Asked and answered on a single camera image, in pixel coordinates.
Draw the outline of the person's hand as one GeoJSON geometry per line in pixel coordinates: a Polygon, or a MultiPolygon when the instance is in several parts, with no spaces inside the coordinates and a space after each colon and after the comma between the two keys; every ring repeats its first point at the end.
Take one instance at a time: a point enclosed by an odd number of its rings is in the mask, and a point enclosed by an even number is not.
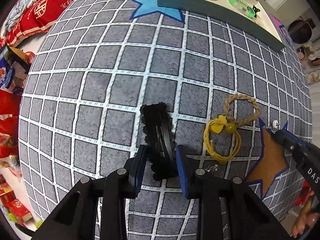
{"type": "Polygon", "coordinates": [[[306,227],[313,228],[319,219],[319,213],[315,213],[311,210],[311,204],[314,199],[314,195],[310,195],[304,206],[300,210],[300,213],[292,227],[290,236],[296,238],[302,235],[306,227]]]}

